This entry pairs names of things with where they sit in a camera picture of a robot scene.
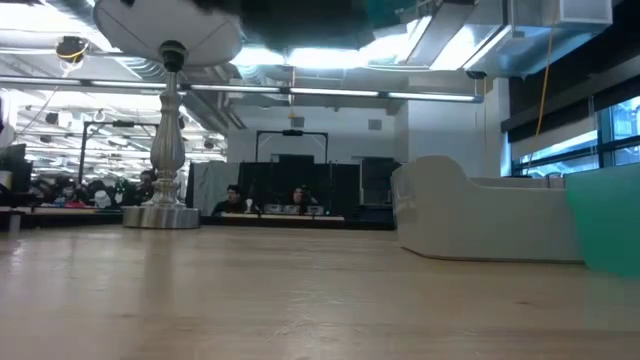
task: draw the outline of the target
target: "black partition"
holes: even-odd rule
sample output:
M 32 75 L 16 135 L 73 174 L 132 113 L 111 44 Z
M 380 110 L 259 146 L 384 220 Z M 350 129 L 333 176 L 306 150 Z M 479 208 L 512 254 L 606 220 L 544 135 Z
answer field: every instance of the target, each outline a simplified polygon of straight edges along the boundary
M 242 163 L 238 185 L 260 205 L 292 203 L 298 186 L 332 215 L 348 216 L 360 202 L 360 167 L 347 164 Z

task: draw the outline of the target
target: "man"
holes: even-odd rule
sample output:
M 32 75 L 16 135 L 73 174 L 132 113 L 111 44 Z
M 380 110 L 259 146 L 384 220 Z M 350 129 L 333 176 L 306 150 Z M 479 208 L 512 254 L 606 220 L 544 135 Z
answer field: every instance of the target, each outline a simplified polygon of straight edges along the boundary
M 293 191 L 294 205 L 314 205 L 317 203 L 318 201 L 311 196 L 310 191 L 306 186 L 298 186 Z
M 304 215 L 309 209 L 309 205 L 316 205 L 318 201 L 311 196 L 311 191 L 306 186 L 298 186 L 293 191 L 293 205 L 299 215 Z
M 227 186 L 227 200 L 219 202 L 213 209 L 212 215 L 221 213 L 242 214 L 247 210 L 247 206 L 242 201 L 240 187 L 238 185 Z

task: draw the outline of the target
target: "ceiling light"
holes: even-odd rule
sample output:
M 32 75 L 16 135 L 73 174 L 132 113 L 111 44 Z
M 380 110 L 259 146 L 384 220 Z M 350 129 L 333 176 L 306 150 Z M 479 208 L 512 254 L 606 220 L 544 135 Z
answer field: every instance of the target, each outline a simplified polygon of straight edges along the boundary
M 129 142 L 126 139 L 123 139 L 123 138 L 120 138 L 120 137 L 115 137 L 115 136 L 112 136 L 112 137 L 108 138 L 107 142 L 109 142 L 109 145 L 112 145 L 112 146 L 115 146 L 115 145 L 127 146 L 127 145 L 129 145 Z
M 284 56 L 267 48 L 245 46 L 240 53 L 230 61 L 236 66 L 253 65 L 284 65 Z
M 402 99 L 402 100 L 433 100 L 433 101 L 459 101 L 459 102 L 478 102 L 479 101 L 478 97 L 470 96 L 470 95 L 390 92 L 388 93 L 388 96 L 392 99 Z
M 291 88 L 292 94 L 376 97 L 377 91 Z
M 280 93 L 280 88 L 270 86 L 234 86 L 234 85 L 192 85 L 193 90 L 225 91 L 242 93 Z
M 307 69 L 353 69 L 367 65 L 358 50 L 299 48 L 287 58 L 287 64 Z
M 0 83 L 5 84 L 34 84 L 34 85 L 81 85 L 80 80 L 73 79 L 55 79 L 55 78 L 36 78 L 36 77 L 18 77 L 18 76 L 0 76 Z
M 406 62 L 409 59 L 409 56 L 413 53 L 418 42 L 422 39 L 422 35 L 427 31 L 427 27 L 429 27 L 429 23 L 431 23 L 431 16 L 425 16 L 418 20 L 414 20 L 407 24 L 407 32 L 409 33 L 409 39 L 402 49 L 398 56 L 396 57 L 396 64 L 401 62 Z
M 511 33 L 511 25 L 505 26 L 491 41 L 489 41 L 480 51 L 478 51 L 466 64 L 464 64 L 463 68 L 465 70 L 470 69 L 473 65 L 475 65 L 480 59 L 482 59 L 491 49 L 493 49 L 500 40 L 502 40 L 505 36 Z
M 473 31 L 465 25 L 449 41 L 440 55 L 431 64 L 431 70 L 458 70 L 469 60 L 475 49 Z

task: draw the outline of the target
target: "table surface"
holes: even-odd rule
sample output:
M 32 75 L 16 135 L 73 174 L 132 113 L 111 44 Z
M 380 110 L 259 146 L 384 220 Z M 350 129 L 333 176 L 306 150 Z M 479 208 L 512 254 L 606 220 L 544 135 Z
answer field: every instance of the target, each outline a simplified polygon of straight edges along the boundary
M 393 232 L 120 226 L 0 238 L 2 358 L 634 359 L 640 283 L 429 260 Z

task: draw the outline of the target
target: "person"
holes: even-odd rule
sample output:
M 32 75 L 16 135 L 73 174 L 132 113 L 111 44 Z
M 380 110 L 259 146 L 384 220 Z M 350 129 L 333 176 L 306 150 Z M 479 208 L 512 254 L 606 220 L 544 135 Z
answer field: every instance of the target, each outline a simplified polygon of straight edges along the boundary
M 298 186 L 293 191 L 293 204 L 294 205 L 314 205 L 318 201 L 314 199 L 309 189 L 306 186 Z
M 298 186 L 293 190 L 293 205 L 299 215 L 304 215 L 309 205 L 315 205 L 318 201 L 311 196 L 311 191 L 306 186 Z
M 158 180 L 155 170 L 140 173 L 140 182 L 136 185 L 133 204 L 140 206 L 153 198 L 153 182 Z
M 247 205 L 242 201 L 242 195 L 240 194 L 240 187 L 238 185 L 227 186 L 227 200 L 221 201 L 216 204 L 213 209 L 212 215 L 221 213 L 227 214 L 242 214 L 246 212 Z

